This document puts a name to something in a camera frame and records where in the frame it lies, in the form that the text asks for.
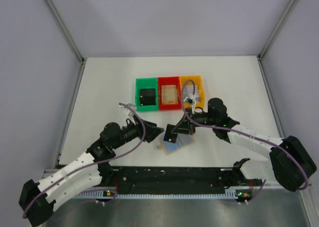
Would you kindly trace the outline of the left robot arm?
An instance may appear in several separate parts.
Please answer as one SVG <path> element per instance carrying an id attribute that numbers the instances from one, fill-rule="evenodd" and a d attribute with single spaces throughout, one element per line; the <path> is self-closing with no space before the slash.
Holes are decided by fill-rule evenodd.
<path id="1" fill-rule="evenodd" d="M 49 177 L 37 182 L 29 180 L 23 185 L 18 201 L 23 219 L 33 227 L 43 224 L 65 202 L 101 184 L 112 173 L 109 162 L 118 159 L 117 148 L 134 139 L 139 139 L 138 145 L 150 143 L 163 132 L 157 124 L 136 116 L 127 119 L 123 127 L 115 122 L 108 123 L 100 137 L 73 162 Z"/>

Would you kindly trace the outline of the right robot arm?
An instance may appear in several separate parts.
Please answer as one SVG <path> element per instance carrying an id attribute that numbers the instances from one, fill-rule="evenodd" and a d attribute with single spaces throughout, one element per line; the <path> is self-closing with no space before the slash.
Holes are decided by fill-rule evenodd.
<path id="1" fill-rule="evenodd" d="M 207 111 L 185 109 L 181 120 L 173 127 L 174 134 L 195 134 L 197 127 L 212 129 L 217 138 L 247 148 L 262 157 L 263 161 L 244 158 L 235 163 L 244 178 L 276 181 L 288 191 L 306 188 L 317 166 L 300 140 L 294 136 L 273 138 L 253 131 L 227 114 L 219 98 L 208 101 Z"/>

